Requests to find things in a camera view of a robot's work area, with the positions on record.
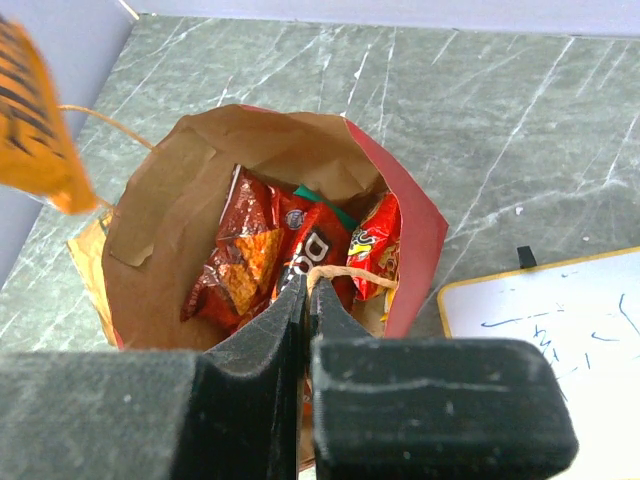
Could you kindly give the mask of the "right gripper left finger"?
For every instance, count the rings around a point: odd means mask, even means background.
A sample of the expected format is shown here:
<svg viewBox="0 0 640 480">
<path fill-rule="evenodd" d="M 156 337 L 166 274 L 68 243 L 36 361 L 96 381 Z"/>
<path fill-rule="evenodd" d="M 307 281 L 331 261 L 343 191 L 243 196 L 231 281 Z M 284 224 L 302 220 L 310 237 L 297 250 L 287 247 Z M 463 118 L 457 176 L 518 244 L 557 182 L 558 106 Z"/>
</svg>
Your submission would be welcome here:
<svg viewBox="0 0 640 480">
<path fill-rule="evenodd" d="M 5 353 L 5 479 L 294 479 L 306 288 L 206 352 Z"/>
</svg>

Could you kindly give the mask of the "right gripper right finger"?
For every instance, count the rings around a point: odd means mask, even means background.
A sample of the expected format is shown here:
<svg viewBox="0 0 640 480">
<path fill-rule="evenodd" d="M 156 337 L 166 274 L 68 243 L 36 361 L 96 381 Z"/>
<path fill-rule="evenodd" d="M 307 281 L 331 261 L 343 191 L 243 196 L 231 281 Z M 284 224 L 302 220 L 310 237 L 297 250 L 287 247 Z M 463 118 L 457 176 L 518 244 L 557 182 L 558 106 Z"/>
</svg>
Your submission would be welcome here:
<svg viewBox="0 0 640 480">
<path fill-rule="evenodd" d="M 510 339 L 383 339 L 310 295 L 320 479 L 548 479 L 579 449 L 555 375 Z"/>
</svg>

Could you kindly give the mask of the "red paper bag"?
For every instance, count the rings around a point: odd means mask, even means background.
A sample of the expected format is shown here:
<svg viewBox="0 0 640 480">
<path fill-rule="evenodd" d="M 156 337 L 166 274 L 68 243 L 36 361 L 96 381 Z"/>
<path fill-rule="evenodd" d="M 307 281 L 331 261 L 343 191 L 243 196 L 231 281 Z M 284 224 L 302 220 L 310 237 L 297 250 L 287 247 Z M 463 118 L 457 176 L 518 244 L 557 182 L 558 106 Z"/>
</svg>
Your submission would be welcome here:
<svg viewBox="0 0 640 480">
<path fill-rule="evenodd" d="M 112 210 L 102 269 L 119 353 L 206 352 L 233 333 L 181 309 L 215 243 L 235 166 L 265 183 L 305 186 L 356 228 L 386 192 L 401 213 L 395 281 L 366 270 L 316 266 L 306 288 L 298 472 L 313 460 L 310 295 L 330 281 L 343 308 L 372 336 L 406 338 L 431 286 L 448 225 L 402 165 L 346 118 L 228 105 L 181 118 L 130 177 Z"/>
</svg>

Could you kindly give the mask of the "orange honey dijon chip bag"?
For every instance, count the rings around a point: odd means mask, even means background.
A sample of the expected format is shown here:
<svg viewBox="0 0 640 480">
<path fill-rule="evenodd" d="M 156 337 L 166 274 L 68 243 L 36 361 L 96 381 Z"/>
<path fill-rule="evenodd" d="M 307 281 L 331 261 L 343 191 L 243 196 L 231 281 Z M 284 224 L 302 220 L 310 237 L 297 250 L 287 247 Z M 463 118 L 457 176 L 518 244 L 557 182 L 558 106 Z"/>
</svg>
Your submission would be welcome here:
<svg viewBox="0 0 640 480">
<path fill-rule="evenodd" d="M 1 183 L 67 215 L 98 198 L 59 110 L 49 69 L 26 31 L 1 19 Z"/>
</svg>

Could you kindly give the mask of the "tan kettle chip bag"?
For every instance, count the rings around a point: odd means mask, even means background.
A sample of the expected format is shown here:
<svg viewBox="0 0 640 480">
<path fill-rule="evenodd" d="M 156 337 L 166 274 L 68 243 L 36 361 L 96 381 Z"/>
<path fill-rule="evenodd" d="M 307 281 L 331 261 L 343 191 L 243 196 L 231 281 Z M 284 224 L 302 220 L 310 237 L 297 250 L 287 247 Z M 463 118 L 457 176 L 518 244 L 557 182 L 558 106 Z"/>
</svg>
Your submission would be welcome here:
<svg viewBox="0 0 640 480">
<path fill-rule="evenodd" d="M 111 220 L 111 211 L 101 213 L 77 237 L 68 240 L 67 247 L 98 313 L 108 344 L 118 347 L 119 337 L 113 327 L 102 269 L 103 248 Z"/>
</svg>

